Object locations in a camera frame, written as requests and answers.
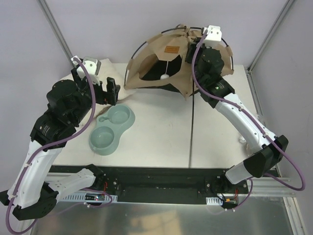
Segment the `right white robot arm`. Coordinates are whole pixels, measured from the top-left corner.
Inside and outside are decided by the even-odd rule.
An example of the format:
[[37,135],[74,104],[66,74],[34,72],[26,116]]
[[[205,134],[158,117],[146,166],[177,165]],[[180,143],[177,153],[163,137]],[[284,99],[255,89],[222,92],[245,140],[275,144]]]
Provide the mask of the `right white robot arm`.
[[230,121],[252,152],[222,175],[221,190],[231,193],[239,182],[250,177],[260,178],[279,163],[289,141],[267,129],[246,109],[234,88],[221,75],[224,62],[219,50],[200,46],[199,41],[188,43],[185,61],[192,65],[192,76],[201,97]]

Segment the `beige pet tent fabric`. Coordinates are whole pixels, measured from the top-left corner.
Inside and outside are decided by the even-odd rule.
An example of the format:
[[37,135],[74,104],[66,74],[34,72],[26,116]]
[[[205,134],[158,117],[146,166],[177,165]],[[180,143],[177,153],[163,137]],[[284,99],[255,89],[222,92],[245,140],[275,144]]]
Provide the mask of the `beige pet tent fabric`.
[[188,98],[199,84],[208,93],[223,97],[234,92],[224,79],[233,73],[233,53],[222,38],[220,26],[180,24],[145,41],[135,51],[126,68],[124,88],[163,89]]

